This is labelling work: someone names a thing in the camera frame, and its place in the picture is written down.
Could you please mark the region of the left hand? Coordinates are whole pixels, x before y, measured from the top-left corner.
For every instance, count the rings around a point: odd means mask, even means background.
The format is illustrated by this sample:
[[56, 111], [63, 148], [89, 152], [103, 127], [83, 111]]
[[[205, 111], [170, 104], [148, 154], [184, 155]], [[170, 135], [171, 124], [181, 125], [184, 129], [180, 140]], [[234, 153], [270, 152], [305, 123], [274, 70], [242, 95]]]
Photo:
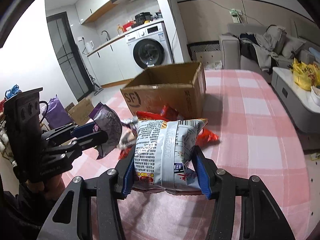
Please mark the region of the left hand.
[[66, 188], [61, 174], [38, 183], [27, 181], [26, 185], [30, 191], [41, 193], [48, 200], [58, 200]]

